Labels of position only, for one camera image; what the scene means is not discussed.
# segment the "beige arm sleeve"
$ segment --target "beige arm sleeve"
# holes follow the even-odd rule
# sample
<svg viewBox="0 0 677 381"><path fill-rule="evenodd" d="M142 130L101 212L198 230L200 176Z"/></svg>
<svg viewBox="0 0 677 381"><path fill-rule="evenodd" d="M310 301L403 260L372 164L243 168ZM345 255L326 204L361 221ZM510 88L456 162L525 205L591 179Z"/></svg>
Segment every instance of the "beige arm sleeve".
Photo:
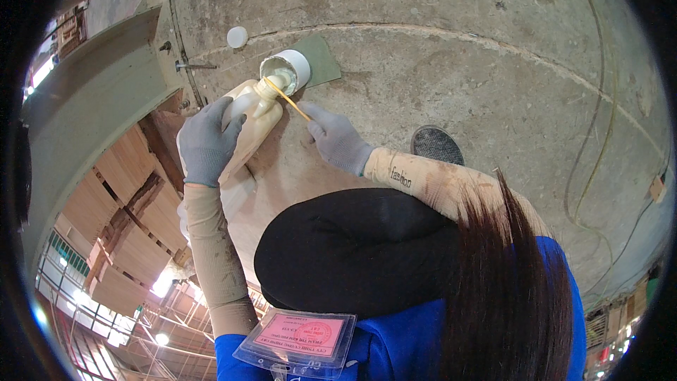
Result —
<svg viewBox="0 0 677 381"><path fill-rule="evenodd" d="M377 147L364 166L364 176L414 196L451 220L465 218L463 200L477 203L481 196L490 209L503 207L500 185L495 178L461 165L409 155ZM536 235L550 235L531 203L513 191Z"/></svg>
<svg viewBox="0 0 677 381"><path fill-rule="evenodd" d="M219 189L183 189L188 233L200 287L209 306L214 337L249 334L258 323L244 271L228 233Z"/></svg>

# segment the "blue shirt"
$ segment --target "blue shirt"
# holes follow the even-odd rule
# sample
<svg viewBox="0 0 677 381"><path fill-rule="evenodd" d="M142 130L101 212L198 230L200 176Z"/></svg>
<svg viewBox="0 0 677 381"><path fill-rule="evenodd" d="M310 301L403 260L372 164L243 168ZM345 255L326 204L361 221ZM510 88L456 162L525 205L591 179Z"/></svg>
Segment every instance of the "blue shirt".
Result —
<svg viewBox="0 0 677 381"><path fill-rule="evenodd" d="M549 237L537 237L543 255L564 252ZM573 301L573 342L567 381L580 381L586 361L586 328L583 304L576 281L569 273ZM392 315L364 319L355 327L353 342L340 381L412 381L429 380L430 351L440 348L440 329L445 315L444 300L427 302ZM271 381L270 371L232 357L245 335L226 334L216 338L216 371L219 381ZM287 376L288 381L313 381L315 378Z"/></svg>

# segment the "pink id card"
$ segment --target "pink id card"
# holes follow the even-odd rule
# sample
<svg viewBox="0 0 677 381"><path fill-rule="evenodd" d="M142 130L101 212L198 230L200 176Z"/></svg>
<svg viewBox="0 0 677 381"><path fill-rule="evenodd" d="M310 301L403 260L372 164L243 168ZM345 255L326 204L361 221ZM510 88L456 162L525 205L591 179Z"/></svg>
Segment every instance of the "pink id card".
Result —
<svg viewBox="0 0 677 381"><path fill-rule="evenodd" d="M254 343L313 356L330 357L341 333L343 319L275 314Z"/></svg>

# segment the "dark brown hair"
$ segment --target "dark brown hair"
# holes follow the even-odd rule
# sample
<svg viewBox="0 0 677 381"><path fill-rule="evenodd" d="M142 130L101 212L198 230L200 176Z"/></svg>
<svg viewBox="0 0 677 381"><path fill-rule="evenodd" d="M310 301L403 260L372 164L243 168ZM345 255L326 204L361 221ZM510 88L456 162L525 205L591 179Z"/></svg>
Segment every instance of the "dark brown hair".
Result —
<svg viewBox="0 0 677 381"><path fill-rule="evenodd" d="M564 257L544 256L524 209L499 172L504 208L467 199L458 271L442 328L442 380L565 380L572 342Z"/></svg>

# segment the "red stamp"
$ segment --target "red stamp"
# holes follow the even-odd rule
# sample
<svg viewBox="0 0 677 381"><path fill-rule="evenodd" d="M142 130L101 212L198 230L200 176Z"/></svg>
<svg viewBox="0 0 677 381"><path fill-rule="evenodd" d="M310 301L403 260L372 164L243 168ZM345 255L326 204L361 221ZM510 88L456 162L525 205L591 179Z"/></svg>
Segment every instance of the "red stamp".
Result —
<svg viewBox="0 0 677 381"><path fill-rule="evenodd" d="M308 346L324 346L332 337L332 329L324 322L315 321L297 328L294 341Z"/></svg>

